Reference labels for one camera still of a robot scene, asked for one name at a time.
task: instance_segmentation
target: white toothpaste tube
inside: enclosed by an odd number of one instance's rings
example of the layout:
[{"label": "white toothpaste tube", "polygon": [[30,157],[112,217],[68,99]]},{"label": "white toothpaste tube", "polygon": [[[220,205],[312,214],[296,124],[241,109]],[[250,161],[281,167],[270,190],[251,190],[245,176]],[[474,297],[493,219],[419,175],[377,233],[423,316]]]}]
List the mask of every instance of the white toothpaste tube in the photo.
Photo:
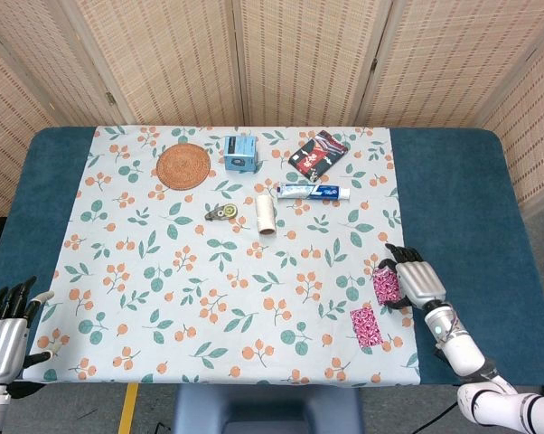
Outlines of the white toothpaste tube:
[{"label": "white toothpaste tube", "polygon": [[280,184],[277,187],[278,199],[328,199],[338,201],[351,198],[350,188],[337,185]]}]

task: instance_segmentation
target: round rattan coaster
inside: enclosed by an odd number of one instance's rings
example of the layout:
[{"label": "round rattan coaster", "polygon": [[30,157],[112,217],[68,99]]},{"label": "round rattan coaster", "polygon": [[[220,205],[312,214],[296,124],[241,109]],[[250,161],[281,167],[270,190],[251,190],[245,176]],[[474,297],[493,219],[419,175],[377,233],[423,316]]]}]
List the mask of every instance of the round rattan coaster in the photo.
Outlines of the round rattan coaster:
[{"label": "round rattan coaster", "polygon": [[210,157],[203,148],[182,143],[166,149],[157,160],[157,177],[172,190],[189,190],[210,172]]}]

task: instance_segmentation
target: pink pouch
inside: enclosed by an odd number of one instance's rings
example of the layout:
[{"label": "pink pouch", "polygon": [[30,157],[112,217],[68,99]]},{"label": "pink pouch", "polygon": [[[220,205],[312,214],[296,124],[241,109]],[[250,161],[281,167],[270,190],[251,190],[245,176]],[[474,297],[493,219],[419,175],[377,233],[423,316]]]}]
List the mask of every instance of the pink pouch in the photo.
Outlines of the pink pouch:
[{"label": "pink pouch", "polygon": [[385,301],[399,301],[401,299],[397,275],[389,267],[375,269],[372,273],[372,284],[381,306]]},{"label": "pink pouch", "polygon": [[382,344],[377,319],[371,307],[351,311],[352,328],[361,348]]}]

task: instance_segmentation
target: small cardboard box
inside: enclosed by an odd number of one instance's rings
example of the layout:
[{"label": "small cardboard box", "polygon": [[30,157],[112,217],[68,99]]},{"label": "small cardboard box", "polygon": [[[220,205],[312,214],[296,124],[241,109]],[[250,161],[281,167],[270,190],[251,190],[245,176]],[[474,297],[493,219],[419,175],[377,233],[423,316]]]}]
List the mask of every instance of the small cardboard box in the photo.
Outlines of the small cardboard box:
[{"label": "small cardboard box", "polygon": [[224,165],[226,170],[256,172],[258,152],[253,136],[226,136],[224,139]]}]

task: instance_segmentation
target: paper towel roll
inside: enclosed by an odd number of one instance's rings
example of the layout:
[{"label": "paper towel roll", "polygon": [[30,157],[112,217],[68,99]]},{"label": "paper towel roll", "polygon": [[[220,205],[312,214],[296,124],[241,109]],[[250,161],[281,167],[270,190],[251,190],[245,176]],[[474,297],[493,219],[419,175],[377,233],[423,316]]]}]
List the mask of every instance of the paper towel roll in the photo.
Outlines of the paper towel roll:
[{"label": "paper towel roll", "polygon": [[276,232],[276,219],[274,218],[274,203],[268,194],[256,197],[256,217],[258,232],[262,235],[270,235]]}]

